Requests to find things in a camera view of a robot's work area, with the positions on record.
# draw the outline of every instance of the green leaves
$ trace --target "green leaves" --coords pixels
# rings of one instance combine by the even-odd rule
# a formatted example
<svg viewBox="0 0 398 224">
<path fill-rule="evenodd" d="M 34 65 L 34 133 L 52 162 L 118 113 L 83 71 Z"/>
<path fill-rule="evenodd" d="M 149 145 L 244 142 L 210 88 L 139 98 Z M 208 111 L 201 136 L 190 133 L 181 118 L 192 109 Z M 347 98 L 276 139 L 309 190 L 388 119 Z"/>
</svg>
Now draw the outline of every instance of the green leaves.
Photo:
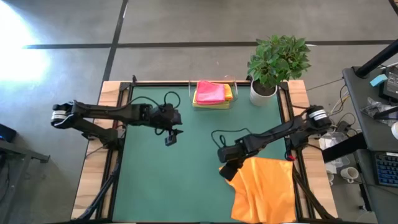
<svg viewBox="0 0 398 224">
<path fill-rule="evenodd" d="M 310 49 L 303 38 L 273 35 L 268 40 L 256 41 L 258 46 L 248 62 L 248 75 L 268 88 L 283 80 L 300 78 L 302 71 L 311 66 L 307 58 Z"/>
</svg>

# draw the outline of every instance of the keyboard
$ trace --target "keyboard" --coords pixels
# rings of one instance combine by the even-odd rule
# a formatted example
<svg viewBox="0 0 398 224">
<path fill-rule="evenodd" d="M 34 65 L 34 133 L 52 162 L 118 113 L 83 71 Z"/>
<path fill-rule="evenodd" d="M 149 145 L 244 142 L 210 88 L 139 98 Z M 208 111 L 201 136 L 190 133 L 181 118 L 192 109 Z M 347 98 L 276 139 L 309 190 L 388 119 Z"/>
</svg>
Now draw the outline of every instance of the keyboard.
<svg viewBox="0 0 398 224">
<path fill-rule="evenodd" d="M 398 153 L 374 153 L 376 183 L 379 185 L 398 187 Z"/>
</svg>

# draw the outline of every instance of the concrete floor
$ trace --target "concrete floor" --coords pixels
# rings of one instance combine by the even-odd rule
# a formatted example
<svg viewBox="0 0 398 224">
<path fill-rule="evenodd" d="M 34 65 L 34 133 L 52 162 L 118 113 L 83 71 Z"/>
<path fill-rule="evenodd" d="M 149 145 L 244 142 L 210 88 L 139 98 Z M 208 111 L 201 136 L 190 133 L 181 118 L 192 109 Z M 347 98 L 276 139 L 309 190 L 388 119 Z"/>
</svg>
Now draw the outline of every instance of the concrete floor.
<svg viewBox="0 0 398 224">
<path fill-rule="evenodd" d="M 122 0 L 0 1 L 0 123 L 18 131 L 18 145 L 50 154 L 32 163 L 11 223 L 70 218 L 87 141 L 50 126 L 51 107 L 76 99 L 96 103 L 109 49 L 21 50 L 25 44 L 111 43 Z M 120 43 L 253 41 L 272 34 L 307 40 L 389 40 L 398 37 L 388 0 L 147 0 L 127 5 Z M 344 81 L 341 70 L 361 65 L 385 45 L 310 47 L 302 77 L 311 104 L 330 110 Z M 118 49 L 110 80 L 188 80 L 246 77 L 254 47 Z M 398 57 L 389 62 L 398 61 Z M 351 102 L 333 117 L 352 112 Z M 339 217 L 355 221 L 362 204 L 356 185 L 332 187 Z M 361 218 L 372 217 L 370 213 Z"/>
</svg>

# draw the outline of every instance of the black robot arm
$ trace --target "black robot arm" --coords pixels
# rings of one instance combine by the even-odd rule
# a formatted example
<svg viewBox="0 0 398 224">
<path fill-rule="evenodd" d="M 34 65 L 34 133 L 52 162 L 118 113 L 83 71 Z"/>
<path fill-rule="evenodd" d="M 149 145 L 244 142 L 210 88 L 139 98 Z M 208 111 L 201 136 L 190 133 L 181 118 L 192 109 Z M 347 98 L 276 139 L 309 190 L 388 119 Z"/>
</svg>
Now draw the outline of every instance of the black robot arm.
<svg viewBox="0 0 398 224">
<path fill-rule="evenodd" d="M 177 134 L 182 131 L 173 129 L 176 124 L 182 124 L 181 115 L 170 103 L 158 105 L 127 104 L 122 107 L 87 105 L 77 101 L 53 105 L 51 125 L 59 129 L 74 128 L 83 132 L 83 136 L 99 138 L 103 144 L 117 144 L 118 132 L 115 129 L 104 129 L 84 118 L 113 119 L 133 126 L 148 126 L 168 131 L 165 145 L 177 142 Z"/>
<path fill-rule="evenodd" d="M 242 168 L 245 159 L 257 155 L 269 143 L 289 136 L 293 148 L 308 142 L 308 136 L 325 133 L 331 121 L 322 106 L 310 106 L 302 114 L 289 122 L 276 126 L 261 134 L 248 134 L 237 140 L 235 145 L 218 149 L 220 162 L 226 163 L 220 175 L 231 181 L 238 169 Z"/>
</svg>

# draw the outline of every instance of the green mat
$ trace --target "green mat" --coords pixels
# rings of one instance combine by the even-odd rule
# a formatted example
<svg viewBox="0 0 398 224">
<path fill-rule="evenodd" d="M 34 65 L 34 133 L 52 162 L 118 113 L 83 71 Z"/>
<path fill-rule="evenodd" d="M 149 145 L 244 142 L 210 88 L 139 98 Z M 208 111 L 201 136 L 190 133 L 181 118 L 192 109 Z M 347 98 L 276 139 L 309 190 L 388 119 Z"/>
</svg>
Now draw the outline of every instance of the green mat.
<svg viewBox="0 0 398 224">
<path fill-rule="evenodd" d="M 277 97 L 260 108 L 250 102 L 250 88 L 240 86 L 232 109 L 208 111 L 192 108 L 188 87 L 134 87 L 133 98 L 148 96 L 161 103 L 168 91 L 181 97 L 178 110 L 183 125 L 178 129 L 184 133 L 177 136 L 176 144 L 166 147 L 167 134 L 156 136 L 153 128 L 143 126 L 127 128 L 113 221 L 235 222 L 231 219 L 235 192 L 218 174 L 222 164 L 210 133 L 241 128 L 261 133 L 281 124 Z M 175 96 L 167 98 L 177 104 Z M 223 134 L 230 145 L 247 132 Z M 284 153 L 285 143 L 280 139 L 259 156 L 284 159 Z"/>
</svg>

